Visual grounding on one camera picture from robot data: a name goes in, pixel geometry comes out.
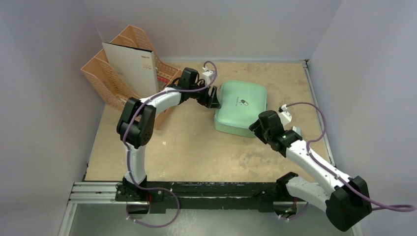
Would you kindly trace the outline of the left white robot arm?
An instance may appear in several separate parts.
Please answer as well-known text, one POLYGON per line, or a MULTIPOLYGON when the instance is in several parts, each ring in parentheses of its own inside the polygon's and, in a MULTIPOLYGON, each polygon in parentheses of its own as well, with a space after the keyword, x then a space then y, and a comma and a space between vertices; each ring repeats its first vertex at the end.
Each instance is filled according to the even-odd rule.
POLYGON ((145 171, 145 148, 155 127, 156 117, 163 111, 177 106, 189 98, 195 99, 207 108, 219 108, 217 88, 213 82, 217 78, 217 69, 206 66, 200 74, 186 67, 180 77, 173 80, 161 92, 150 97, 127 100, 117 124, 117 133, 123 142, 126 153, 127 170, 122 180, 121 193, 134 201, 141 201, 150 190, 143 184, 145 171))

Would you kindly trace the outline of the mint green case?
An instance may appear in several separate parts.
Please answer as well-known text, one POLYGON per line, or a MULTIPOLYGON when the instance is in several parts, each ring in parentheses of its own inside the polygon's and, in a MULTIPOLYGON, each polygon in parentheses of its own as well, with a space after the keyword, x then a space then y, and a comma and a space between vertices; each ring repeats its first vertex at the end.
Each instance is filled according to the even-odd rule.
POLYGON ((227 80, 220 88, 220 108, 214 115, 215 130, 254 138, 249 130, 268 106, 267 89, 256 83, 227 80))

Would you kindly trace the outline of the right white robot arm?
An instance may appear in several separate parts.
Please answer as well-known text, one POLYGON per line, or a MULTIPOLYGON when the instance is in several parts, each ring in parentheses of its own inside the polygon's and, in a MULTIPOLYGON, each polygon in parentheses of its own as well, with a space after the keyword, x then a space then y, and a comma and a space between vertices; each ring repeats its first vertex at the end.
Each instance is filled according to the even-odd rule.
POLYGON ((359 176, 350 177, 308 149, 301 135, 284 128, 291 120, 286 110, 279 113, 269 110, 260 113, 249 126, 264 144, 296 163, 315 180, 311 183, 295 174, 287 174, 284 182, 276 187, 277 196, 282 200, 301 198, 322 210, 335 228, 343 232, 349 230, 372 212, 371 204, 356 194, 369 197, 366 181, 359 176))

